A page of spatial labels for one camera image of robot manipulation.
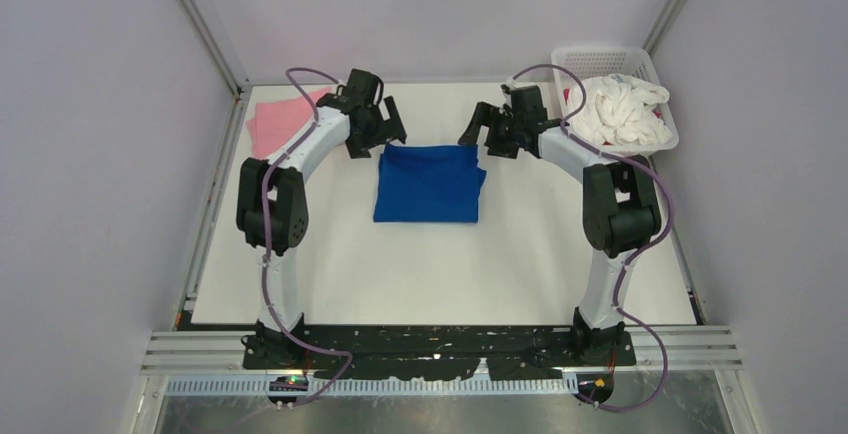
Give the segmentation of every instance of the white cloth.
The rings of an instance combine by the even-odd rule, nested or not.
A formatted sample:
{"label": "white cloth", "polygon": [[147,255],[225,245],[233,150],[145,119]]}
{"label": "white cloth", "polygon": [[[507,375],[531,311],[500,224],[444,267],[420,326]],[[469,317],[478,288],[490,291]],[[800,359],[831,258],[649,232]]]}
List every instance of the white cloth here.
{"label": "white cloth", "polygon": [[[665,144],[673,137],[662,119],[654,114],[657,104],[668,101],[668,90],[624,74],[593,77],[583,81],[586,107],[569,121],[574,130],[594,144]],[[583,96],[571,88],[567,112],[580,105]]]}

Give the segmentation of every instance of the plastic basket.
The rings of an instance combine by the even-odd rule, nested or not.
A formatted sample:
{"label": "plastic basket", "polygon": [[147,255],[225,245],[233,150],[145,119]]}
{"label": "plastic basket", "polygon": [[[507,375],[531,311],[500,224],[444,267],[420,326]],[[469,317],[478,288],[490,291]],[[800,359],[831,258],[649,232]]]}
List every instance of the plastic basket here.
{"label": "plastic basket", "polygon": [[[638,77],[643,81],[660,84],[657,71],[651,62],[651,56],[644,49],[638,47],[560,47],[551,53],[551,62],[562,66],[573,72],[580,79],[606,76],[609,74],[627,74]],[[563,90],[574,85],[568,75],[560,71],[554,71],[554,79],[557,86],[557,98],[563,115],[567,112]],[[665,125],[671,131],[672,138],[665,144],[654,144],[651,146],[626,145],[626,146],[603,146],[605,151],[613,152],[621,156],[633,156],[641,154],[650,156],[657,151],[665,151],[675,147],[680,140],[677,135],[677,127],[671,117],[668,104],[657,106],[660,110]]]}

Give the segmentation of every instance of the gray wall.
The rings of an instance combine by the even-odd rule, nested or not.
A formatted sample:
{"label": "gray wall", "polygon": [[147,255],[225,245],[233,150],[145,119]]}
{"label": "gray wall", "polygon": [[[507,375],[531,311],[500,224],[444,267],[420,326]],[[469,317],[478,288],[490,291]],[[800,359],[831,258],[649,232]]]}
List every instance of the gray wall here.
{"label": "gray wall", "polygon": [[197,2],[231,64],[243,68],[234,70],[273,84],[288,83],[291,65],[339,77],[367,67],[392,81],[502,81],[550,62],[563,43],[641,45],[665,0]]}
{"label": "gray wall", "polygon": [[0,432],[118,429],[229,95],[175,0],[0,0]]}
{"label": "gray wall", "polygon": [[660,156],[710,318],[774,432],[845,432],[848,0],[689,0],[655,56]]}

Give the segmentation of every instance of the pink cloth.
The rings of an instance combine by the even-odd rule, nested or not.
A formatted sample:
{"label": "pink cloth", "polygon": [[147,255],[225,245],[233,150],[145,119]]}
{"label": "pink cloth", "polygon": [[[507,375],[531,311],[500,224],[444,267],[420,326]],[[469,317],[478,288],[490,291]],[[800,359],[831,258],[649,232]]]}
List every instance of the pink cloth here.
{"label": "pink cloth", "polygon": [[[317,101],[331,88],[310,92],[309,97]],[[256,114],[247,121],[247,132],[253,140],[252,152],[256,159],[265,159],[297,134],[297,131],[312,117],[312,108],[303,96],[277,102],[259,102]]]}

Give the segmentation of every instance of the blue towel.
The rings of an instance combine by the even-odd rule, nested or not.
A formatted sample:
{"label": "blue towel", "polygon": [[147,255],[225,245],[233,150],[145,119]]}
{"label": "blue towel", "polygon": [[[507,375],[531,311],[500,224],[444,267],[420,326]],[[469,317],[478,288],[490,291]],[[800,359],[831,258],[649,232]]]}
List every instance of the blue towel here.
{"label": "blue towel", "polygon": [[399,147],[380,156],[374,222],[477,222],[486,171],[476,146]]}

